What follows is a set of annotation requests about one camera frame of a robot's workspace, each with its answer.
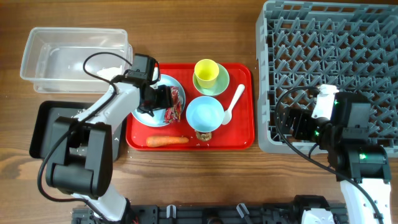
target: wooden table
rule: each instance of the wooden table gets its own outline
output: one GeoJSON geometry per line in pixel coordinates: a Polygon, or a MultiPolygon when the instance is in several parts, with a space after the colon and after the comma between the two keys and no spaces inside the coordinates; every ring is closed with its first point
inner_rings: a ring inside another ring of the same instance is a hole
{"type": "MultiPolygon", "coordinates": [[[[41,161],[28,153],[37,110],[46,100],[92,102],[100,97],[38,94],[19,77],[33,27],[125,29],[136,52],[154,56],[160,63],[194,63],[203,58],[240,62],[252,71],[258,97],[255,23],[264,0],[27,1],[0,4],[0,223],[70,223],[70,212],[79,203],[50,202],[37,190],[41,161]]],[[[327,163],[325,155],[314,158],[327,163]]],[[[398,160],[390,159],[390,165],[391,212],[397,223],[398,160]]],[[[123,149],[114,164],[112,182],[136,205],[289,202],[297,194],[343,201],[335,176],[293,154],[264,153],[257,140],[240,152],[123,149]]]]}

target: black tray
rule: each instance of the black tray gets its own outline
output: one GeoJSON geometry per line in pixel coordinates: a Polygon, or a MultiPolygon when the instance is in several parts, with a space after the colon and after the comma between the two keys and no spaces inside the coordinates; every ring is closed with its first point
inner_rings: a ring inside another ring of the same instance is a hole
{"type": "MultiPolygon", "coordinates": [[[[92,103],[77,103],[64,101],[45,101],[37,113],[36,125],[30,142],[29,154],[35,159],[44,159],[49,153],[49,138],[54,121],[59,116],[72,117],[88,109],[92,103]]],[[[126,119],[119,125],[112,136],[113,161],[119,157],[119,149],[125,141],[126,119]]],[[[74,152],[85,154],[86,151],[74,152]]]]}

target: candy bar wrapper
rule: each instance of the candy bar wrapper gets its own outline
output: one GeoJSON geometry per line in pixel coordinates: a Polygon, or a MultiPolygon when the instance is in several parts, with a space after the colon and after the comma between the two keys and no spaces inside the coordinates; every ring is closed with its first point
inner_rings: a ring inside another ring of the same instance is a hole
{"type": "Polygon", "coordinates": [[[178,95],[178,87],[171,86],[172,98],[174,106],[172,108],[166,109],[166,114],[164,116],[165,123],[180,122],[181,118],[181,104],[182,97],[178,95]]]}

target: red tray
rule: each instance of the red tray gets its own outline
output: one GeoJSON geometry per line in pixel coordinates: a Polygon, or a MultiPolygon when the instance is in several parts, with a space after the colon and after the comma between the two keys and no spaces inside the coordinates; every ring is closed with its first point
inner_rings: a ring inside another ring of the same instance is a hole
{"type": "Polygon", "coordinates": [[[169,124],[161,128],[152,128],[138,122],[132,114],[127,117],[127,143],[140,151],[181,151],[181,150],[242,150],[254,141],[254,114],[251,72],[239,63],[222,64],[229,73],[229,86],[224,93],[215,98],[228,109],[232,97],[239,84],[245,89],[232,110],[232,120],[213,131],[213,137],[207,142],[198,140],[195,131],[185,118],[185,110],[189,103],[201,93],[192,82],[194,63],[160,64],[160,72],[178,80],[185,90],[186,102],[181,114],[181,122],[169,124]],[[189,143],[151,148],[146,145],[149,136],[185,136],[189,143]]]}

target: orange carrot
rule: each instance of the orange carrot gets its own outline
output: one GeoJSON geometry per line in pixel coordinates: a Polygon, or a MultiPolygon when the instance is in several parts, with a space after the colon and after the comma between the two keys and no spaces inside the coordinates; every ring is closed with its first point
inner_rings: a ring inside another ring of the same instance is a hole
{"type": "Polygon", "coordinates": [[[184,144],[189,142],[186,137],[173,137],[173,136],[151,136],[147,138],[148,147],[166,146],[169,144],[184,144]]]}

